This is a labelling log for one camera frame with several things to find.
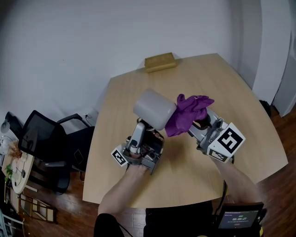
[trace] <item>black device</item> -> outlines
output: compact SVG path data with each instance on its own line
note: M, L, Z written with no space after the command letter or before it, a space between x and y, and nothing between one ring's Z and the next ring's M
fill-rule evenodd
M214 223L218 237L259 236L263 203L224 204Z

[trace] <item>black cable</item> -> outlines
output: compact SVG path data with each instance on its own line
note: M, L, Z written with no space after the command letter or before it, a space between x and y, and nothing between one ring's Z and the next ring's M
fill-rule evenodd
M232 156L232 161L231 161L231 163L234 164L234 156ZM225 180L224 180L224 182L223 182L223 194L222 194L222 197L221 197L220 204L219 204L219 206L217 207L217 209L215 210L214 217L216 216L217 211L221 208L221 206L222 206L222 204L223 204L223 201L224 201L225 196L226 196L226 192L227 192L227 184L226 184L226 182L225 182Z
M128 231L127 229L125 229L122 225L120 225L121 228L123 228L131 237L133 237Z
M88 115L86 114L86 115L85 115L85 119L86 119L86 121L87 121L91 126L93 126L93 125L87 120L87 117L88 117Z

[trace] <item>wooden floor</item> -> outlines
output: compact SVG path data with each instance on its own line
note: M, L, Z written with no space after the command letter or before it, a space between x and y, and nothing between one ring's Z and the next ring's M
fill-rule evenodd
M272 122L282 140L289 164L257 186L265 195L268 213L263 220L265 237L296 236L296 109L281 118L272 110ZM68 191L55 196L51 191L31 183L39 190L26 189L25 194L47 202L58 209L58 224L25 219L26 236L30 237L77 237L93 236L98 205L82 201L83 182L77 173L71 174ZM145 209L127 209L117 219L134 237L143 236Z

